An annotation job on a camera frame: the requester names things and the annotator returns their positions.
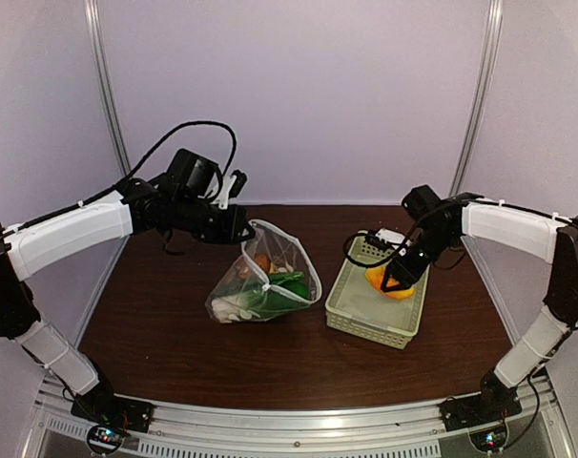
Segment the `orange yellow corn bread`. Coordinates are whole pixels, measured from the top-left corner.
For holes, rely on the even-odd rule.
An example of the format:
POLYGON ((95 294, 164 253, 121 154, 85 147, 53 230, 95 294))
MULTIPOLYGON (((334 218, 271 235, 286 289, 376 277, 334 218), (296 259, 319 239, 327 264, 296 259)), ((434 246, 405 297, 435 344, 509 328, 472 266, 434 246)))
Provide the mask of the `orange yellow corn bread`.
POLYGON ((393 277, 390 277, 387 282, 383 282, 385 268, 385 265, 381 265, 365 270, 364 276, 370 286, 391 300, 403 301, 413 297, 416 292, 414 286, 397 289, 399 283, 393 277))

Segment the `right aluminium frame post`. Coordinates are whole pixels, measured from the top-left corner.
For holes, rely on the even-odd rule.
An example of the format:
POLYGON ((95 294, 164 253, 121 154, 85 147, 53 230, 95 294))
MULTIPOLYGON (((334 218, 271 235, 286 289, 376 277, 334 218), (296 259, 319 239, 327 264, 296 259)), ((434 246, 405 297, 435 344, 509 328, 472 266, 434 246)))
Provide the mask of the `right aluminium frame post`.
POLYGON ((503 13, 504 2, 502 0, 490 0, 488 2, 479 72, 464 133, 462 149, 449 190, 451 196, 455 196, 461 191, 467 175, 469 162, 475 151, 477 136, 484 118, 485 103, 496 67, 503 28, 503 13))

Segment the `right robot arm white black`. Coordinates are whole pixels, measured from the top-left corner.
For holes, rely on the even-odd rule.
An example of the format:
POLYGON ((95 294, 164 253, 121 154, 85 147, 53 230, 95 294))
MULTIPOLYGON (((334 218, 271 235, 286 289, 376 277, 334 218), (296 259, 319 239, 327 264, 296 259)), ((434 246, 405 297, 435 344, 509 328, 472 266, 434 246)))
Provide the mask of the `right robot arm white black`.
POLYGON ((441 198, 428 185, 412 188, 402 201, 413 225, 382 264, 383 293, 408 290, 427 268, 460 241, 488 245, 483 267, 505 295, 540 300, 522 336, 482 378, 473 413, 494 420, 516 387, 550 361, 578 328, 578 216, 561 217, 482 195, 441 198))

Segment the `left round circuit board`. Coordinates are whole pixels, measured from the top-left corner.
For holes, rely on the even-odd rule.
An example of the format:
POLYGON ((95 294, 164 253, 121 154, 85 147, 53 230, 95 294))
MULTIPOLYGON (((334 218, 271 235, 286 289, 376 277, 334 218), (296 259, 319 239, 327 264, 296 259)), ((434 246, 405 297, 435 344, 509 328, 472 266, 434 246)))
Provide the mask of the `left round circuit board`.
POLYGON ((95 454, 109 455, 118 451, 128 437, 128 433, 119 429, 95 425, 86 434, 86 445, 95 454))

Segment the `right round circuit board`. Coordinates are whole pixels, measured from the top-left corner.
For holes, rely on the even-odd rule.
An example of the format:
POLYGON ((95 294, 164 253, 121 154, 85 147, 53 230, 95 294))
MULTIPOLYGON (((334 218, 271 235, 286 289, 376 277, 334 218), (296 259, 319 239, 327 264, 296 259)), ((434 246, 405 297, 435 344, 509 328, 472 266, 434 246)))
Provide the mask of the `right round circuit board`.
POLYGON ((502 426, 469 432, 471 445, 481 453, 492 453, 503 448, 507 441, 507 429, 502 426))

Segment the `front aluminium rail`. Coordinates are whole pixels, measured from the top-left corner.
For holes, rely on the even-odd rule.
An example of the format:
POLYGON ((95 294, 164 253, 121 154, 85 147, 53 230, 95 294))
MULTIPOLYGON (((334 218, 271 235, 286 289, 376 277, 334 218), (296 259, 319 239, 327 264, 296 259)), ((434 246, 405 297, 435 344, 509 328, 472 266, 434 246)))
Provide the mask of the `front aluminium rail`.
POLYGON ((450 430, 440 401, 331 410, 224 409, 155 402, 145 432, 114 457, 572 457, 574 446, 547 377, 518 390, 517 415, 450 430))

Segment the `brown potato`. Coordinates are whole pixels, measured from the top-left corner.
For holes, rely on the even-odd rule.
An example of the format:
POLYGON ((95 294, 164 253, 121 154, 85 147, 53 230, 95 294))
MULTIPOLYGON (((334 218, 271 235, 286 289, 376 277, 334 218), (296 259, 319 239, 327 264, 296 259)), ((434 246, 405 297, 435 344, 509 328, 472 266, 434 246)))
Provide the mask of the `brown potato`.
POLYGON ((269 273, 271 271, 272 262, 267 255, 263 253, 255 254, 254 262, 265 273, 269 273))

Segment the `round circuit board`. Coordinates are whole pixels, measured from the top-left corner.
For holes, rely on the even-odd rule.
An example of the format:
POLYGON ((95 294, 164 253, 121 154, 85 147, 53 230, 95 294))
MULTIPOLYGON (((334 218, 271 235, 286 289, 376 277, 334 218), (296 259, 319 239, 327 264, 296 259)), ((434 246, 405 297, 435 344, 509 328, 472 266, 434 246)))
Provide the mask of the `round circuit board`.
POLYGON ((118 451, 128 437, 128 433, 119 429, 95 425, 86 434, 86 445, 95 454, 109 455, 118 451))
POLYGON ((492 453, 503 448, 507 441, 507 429, 502 426, 469 432, 471 445, 481 453, 492 453))

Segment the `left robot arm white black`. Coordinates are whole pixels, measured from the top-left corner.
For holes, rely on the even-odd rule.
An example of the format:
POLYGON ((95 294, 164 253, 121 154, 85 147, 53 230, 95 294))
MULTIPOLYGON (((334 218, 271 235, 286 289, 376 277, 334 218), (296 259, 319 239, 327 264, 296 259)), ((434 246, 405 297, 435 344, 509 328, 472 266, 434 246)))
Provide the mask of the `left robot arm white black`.
POLYGON ((180 149, 167 171, 151 180, 125 177, 51 217, 9 227, 0 223, 0 337, 31 353, 99 423, 114 422, 121 404, 110 383, 43 318, 27 279, 103 242, 150 230, 165 238, 181 231, 205 243, 241 243, 255 231, 245 209, 231 200, 246 181, 240 170, 224 175, 215 162, 180 149))

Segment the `aluminium frame post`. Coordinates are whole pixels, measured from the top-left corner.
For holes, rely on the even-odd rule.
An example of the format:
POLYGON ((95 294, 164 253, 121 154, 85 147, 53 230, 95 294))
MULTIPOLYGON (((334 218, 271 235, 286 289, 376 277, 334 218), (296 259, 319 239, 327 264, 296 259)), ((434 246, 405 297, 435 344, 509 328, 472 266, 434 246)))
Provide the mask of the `aluminium frame post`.
POLYGON ((118 163, 120 173, 126 176, 131 170, 123 133, 120 126, 118 111, 115 105, 112 80, 107 62, 104 46, 104 36, 100 20, 98 2, 85 0, 84 9, 88 34, 93 52, 94 69, 97 76, 97 84, 103 113, 106 118, 109 134, 113 144, 114 155, 118 163))
POLYGON ((503 28, 503 13, 504 2, 502 0, 490 0, 488 2, 479 72, 464 133, 462 149, 449 190, 451 196, 455 196, 461 191, 467 175, 469 162, 475 151, 477 136, 484 118, 485 103, 496 67, 503 28))

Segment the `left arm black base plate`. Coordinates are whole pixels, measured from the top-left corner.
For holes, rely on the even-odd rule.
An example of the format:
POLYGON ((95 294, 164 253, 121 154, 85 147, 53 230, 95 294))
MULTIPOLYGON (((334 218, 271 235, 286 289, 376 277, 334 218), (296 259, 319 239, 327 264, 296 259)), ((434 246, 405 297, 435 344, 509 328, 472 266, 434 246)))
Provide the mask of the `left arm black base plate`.
POLYGON ((71 415, 115 429, 147 433, 154 406, 149 402, 118 396, 76 396, 71 415))

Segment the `green white bok choy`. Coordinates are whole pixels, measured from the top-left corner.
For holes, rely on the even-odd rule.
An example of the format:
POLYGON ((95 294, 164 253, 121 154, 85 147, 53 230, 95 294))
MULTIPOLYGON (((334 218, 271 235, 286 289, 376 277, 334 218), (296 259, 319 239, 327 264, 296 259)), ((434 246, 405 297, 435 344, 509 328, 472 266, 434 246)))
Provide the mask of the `green white bok choy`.
POLYGON ((310 290, 304 273, 280 272, 268 276, 269 283, 252 276, 219 287, 210 299, 209 310, 219 323, 267 322, 309 308, 310 290))

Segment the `clear polka dot zip bag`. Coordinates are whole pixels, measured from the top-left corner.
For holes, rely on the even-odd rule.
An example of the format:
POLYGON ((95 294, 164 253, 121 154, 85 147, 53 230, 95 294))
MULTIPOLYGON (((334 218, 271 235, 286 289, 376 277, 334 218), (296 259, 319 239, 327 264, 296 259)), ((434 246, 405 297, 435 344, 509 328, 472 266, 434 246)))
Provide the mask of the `clear polka dot zip bag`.
POLYGON ((252 219, 254 236, 209 294, 205 306, 222 324, 265 323, 309 308, 322 297, 319 274, 300 240, 252 219))

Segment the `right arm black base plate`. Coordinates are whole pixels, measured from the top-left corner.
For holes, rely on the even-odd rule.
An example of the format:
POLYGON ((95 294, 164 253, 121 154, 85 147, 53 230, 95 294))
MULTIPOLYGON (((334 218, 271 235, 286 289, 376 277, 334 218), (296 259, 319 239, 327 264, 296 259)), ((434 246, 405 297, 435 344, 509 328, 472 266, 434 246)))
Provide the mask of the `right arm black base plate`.
POLYGON ((501 407, 488 406, 481 394, 463 398, 448 397, 439 404, 439 409, 446 431, 498 423, 507 417, 520 414, 523 410, 517 400, 511 400, 501 407))

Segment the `green perforated plastic basket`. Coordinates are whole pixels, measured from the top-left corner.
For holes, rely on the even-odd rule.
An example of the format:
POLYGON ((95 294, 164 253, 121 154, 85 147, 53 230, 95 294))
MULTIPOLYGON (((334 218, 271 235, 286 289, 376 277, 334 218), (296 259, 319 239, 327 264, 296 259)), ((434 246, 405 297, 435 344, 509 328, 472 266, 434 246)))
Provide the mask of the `green perforated plastic basket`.
POLYGON ((334 329, 404 349, 417 335, 423 313, 428 275, 415 284, 413 297, 395 301, 374 290, 364 273, 367 265, 388 257, 394 249, 382 251, 369 245, 360 230, 343 246, 348 254, 325 301, 326 324, 334 329))

